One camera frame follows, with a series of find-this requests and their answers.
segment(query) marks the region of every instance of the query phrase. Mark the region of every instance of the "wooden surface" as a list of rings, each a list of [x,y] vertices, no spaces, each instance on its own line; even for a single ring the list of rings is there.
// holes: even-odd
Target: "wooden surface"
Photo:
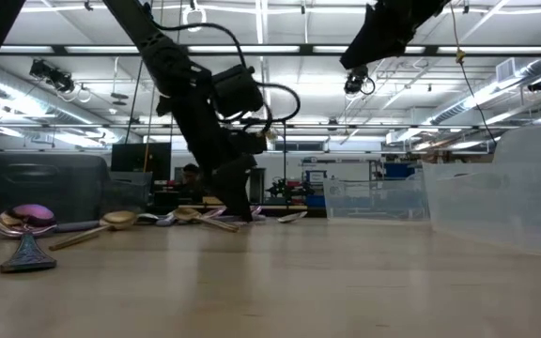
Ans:
[[[541,256],[425,227],[136,226],[51,255],[0,275],[0,338],[541,338]]]

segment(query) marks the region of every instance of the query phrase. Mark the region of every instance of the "robotic arm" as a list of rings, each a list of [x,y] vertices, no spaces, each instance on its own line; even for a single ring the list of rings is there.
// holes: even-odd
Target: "robotic arm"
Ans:
[[[0,0],[0,47],[25,0]],[[222,128],[224,117],[257,111],[263,105],[253,69],[244,62],[222,73],[191,61],[186,51],[163,34],[151,20],[148,4],[138,0],[103,0],[143,57],[161,92],[159,115],[171,113],[203,172],[204,183],[234,214],[252,220],[245,192],[254,154],[266,150],[263,133]],[[440,12],[448,0],[379,0],[367,5],[364,26],[341,58],[346,69],[404,53],[416,28]],[[285,121],[297,113],[285,117]],[[248,125],[260,121],[247,121]],[[267,129],[272,121],[269,119]]]
[[[136,0],[103,2],[137,46],[161,93],[158,115],[173,115],[204,184],[232,213],[251,221],[245,183],[256,166],[253,155],[266,150],[266,138],[263,133],[222,128],[215,112],[229,117],[262,108],[254,70],[237,65],[212,75],[158,29],[148,5]]]

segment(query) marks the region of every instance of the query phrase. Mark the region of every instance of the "clear plastic bin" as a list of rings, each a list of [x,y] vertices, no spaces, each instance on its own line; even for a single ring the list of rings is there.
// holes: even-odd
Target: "clear plastic bin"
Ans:
[[[424,171],[435,230],[541,253],[541,163],[425,164]]]
[[[328,219],[428,221],[422,180],[349,182],[325,180]]]

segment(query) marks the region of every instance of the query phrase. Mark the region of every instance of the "wall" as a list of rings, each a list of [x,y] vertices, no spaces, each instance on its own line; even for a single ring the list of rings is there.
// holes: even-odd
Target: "wall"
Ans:
[[[75,149],[75,145],[67,144],[60,140],[55,140],[55,149]],[[33,143],[22,137],[0,136],[0,149],[52,149],[52,145]]]
[[[335,176],[335,178],[344,180],[368,180],[369,179],[369,163],[317,163],[316,165],[307,164],[302,168],[301,161],[304,158],[316,157],[319,160],[333,159],[365,159],[379,160],[380,155],[373,154],[297,154],[288,153],[286,157],[286,176],[288,178],[300,179],[302,173],[306,170],[327,170],[327,176]],[[258,168],[266,169],[265,189],[272,184],[272,179],[275,177],[283,178],[283,154],[281,153],[265,153],[255,157],[258,162]],[[195,163],[195,159],[189,153],[173,154],[171,170],[171,178],[174,179],[174,168],[182,167],[188,163]]]
[[[50,145],[34,144],[26,141],[26,146],[23,144],[23,138],[0,136],[0,149],[47,149],[53,150],[69,150],[75,149],[74,145],[64,143],[62,141],[55,141],[55,149],[52,149]],[[173,143],[173,149],[176,152],[172,155],[171,160],[171,178],[174,178],[174,168],[183,167],[188,163],[196,163],[193,156],[186,150],[186,145],[181,142]],[[343,146],[339,145],[339,142],[330,142],[330,149],[335,150],[358,150],[358,151],[371,151],[380,150],[379,142],[355,142],[348,141]],[[108,165],[111,163],[110,153],[96,153],[94,155],[103,157]],[[334,159],[365,159],[365,160],[379,160],[380,155],[377,154],[311,154],[311,153],[288,153],[286,157],[286,176],[288,178],[300,179],[302,175],[305,175],[306,170],[326,170],[327,176],[335,176],[344,180],[368,180],[369,179],[369,163],[317,163],[307,164],[305,167],[301,166],[301,161],[304,158],[316,157],[319,160],[334,160]],[[258,168],[266,168],[265,187],[269,188],[275,177],[283,178],[283,154],[282,153],[265,153],[257,155],[256,161],[258,162]]]

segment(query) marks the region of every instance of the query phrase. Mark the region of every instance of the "black cable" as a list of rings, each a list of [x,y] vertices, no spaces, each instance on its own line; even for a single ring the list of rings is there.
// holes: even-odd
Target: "black cable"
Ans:
[[[132,96],[131,115],[129,115],[129,127],[127,128],[127,137],[124,139],[124,144],[129,142],[129,135],[131,134],[132,116],[135,113],[135,103],[137,102],[137,91],[139,90],[139,81],[141,81],[141,70],[143,69],[143,59],[139,64],[139,73],[137,74],[137,84],[135,85],[135,92]]]
[[[233,32],[231,32],[230,30],[228,30],[228,28],[225,28],[217,23],[188,23],[188,24],[183,24],[183,25],[178,25],[176,27],[165,27],[165,26],[162,26],[158,23],[156,23],[155,21],[153,21],[153,24],[156,28],[160,29],[160,30],[163,30],[163,31],[169,31],[169,32],[175,32],[175,31],[181,31],[181,30],[185,30],[185,29],[189,29],[189,28],[196,28],[196,27],[207,27],[207,28],[214,28],[214,29],[218,29],[220,31],[223,31],[225,32],[229,37],[231,37],[231,39],[233,40],[233,43],[235,44],[235,47],[237,48],[237,53],[240,57],[240,62],[241,62],[241,65],[244,66],[245,68],[247,68],[246,66],[246,63],[245,63],[245,56],[243,56],[243,51],[241,50],[241,44],[240,42],[237,40],[237,37],[235,36],[235,34],[233,34]]]
[[[300,96],[298,95],[298,93],[296,93],[295,90],[293,90],[293,89],[291,89],[288,86],[283,85],[283,84],[261,84],[259,82],[256,82],[256,84],[259,85],[259,86],[268,87],[268,88],[283,89],[287,93],[291,94],[291,96],[293,96],[293,98],[296,100],[296,109],[293,111],[293,113],[291,113],[291,114],[289,114],[289,115],[287,115],[285,117],[274,118],[271,123],[285,123],[288,120],[292,119],[295,115],[297,115],[300,112],[301,100],[300,100]]]
[[[471,83],[469,82],[469,78],[467,78],[467,72],[465,71],[465,66],[461,63],[459,63],[460,68],[462,69],[462,75],[465,77],[465,82],[467,82],[467,86],[469,87],[469,91],[471,92],[471,95],[473,97],[473,100],[475,101],[475,107],[477,107],[477,110],[479,110],[479,113],[481,114],[481,119],[484,121],[484,126],[486,126],[486,131],[489,134],[489,137],[491,137],[492,141],[494,142],[494,145],[497,145],[498,142],[494,138],[494,135],[492,134],[492,131],[487,126],[486,122],[486,116],[484,115],[484,111],[481,110],[481,107],[477,103],[477,100],[475,99],[475,93],[473,93],[473,88],[471,87]]]
[[[375,85],[375,81],[373,81],[373,79],[371,79],[368,76],[366,77],[366,80],[368,80],[373,85],[373,90],[371,90],[368,93],[365,93],[364,90],[361,89],[361,93],[363,93],[366,96],[373,95],[373,93],[375,93],[375,90],[377,89],[377,86]]]
[[[237,49],[238,56],[240,58],[241,65],[244,68],[247,69],[247,64],[245,62],[245,56],[243,55],[243,50],[241,49],[241,44],[238,41],[235,34],[233,34],[233,32],[231,32],[228,28],[225,28],[225,27],[223,27],[223,26],[221,26],[221,25],[219,25],[217,23],[189,23],[189,24],[179,25],[179,26],[176,26],[176,27],[165,27],[165,26],[162,26],[162,25],[156,23],[154,20],[152,20],[152,22],[153,22],[153,24],[154,24],[154,26],[156,28],[158,28],[158,29],[160,29],[162,31],[171,31],[171,32],[172,31],[178,31],[178,32],[180,32],[181,30],[185,30],[185,29],[189,29],[189,28],[196,28],[196,27],[208,27],[208,28],[214,28],[214,29],[218,29],[220,31],[223,31],[229,37],[231,37],[231,39],[233,40],[233,43],[235,44],[235,47]],[[278,118],[278,119],[273,119],[272,118],[271,109],[270,109],[269,105],[266,102],[264,102],[265,107],[267,107],[268,116],[267,116],[267,119],[266,119],[266,122],[265,122],[265,127],[263,129],[263,132],[268,131],[271,128],[272,123],[285,123],[289,119],[293,118],[295,115],[297,115],[300,112],[300,109],[301,109],[300,97],[298,96],[298,94],[293,89],[289,88],[286,85],[282,85],[282,84],[261,84],[259,82],[256,82],[256,84],[259,85],[259,86],[263,86],[263,87],[273,87],[273,88],[283,89],[286,92],[288,92],[289,94],[291,94],[294,97],[294,99],[296,100],[296,109],[295,109],[295,111],[293,113],[291,113],[290,115],[286,116],[286,117],[282,117],[282,118]],[[230,118],[227,118],[227,119],[219,119],[219,122],[221,122],[221,123],[232,123],[232,122],[240,120],[245,114],[247,114],[247,112],[241,112],[237,116],[234,116],[234,117],[230,117]],[[255,124],[260,124],[261,122],[262,122],[262,120],[260,120],[260,119],[250,119],[250,122],[246,122],[246,127],[243,130],[245,131],[247,128],[252,127]]]

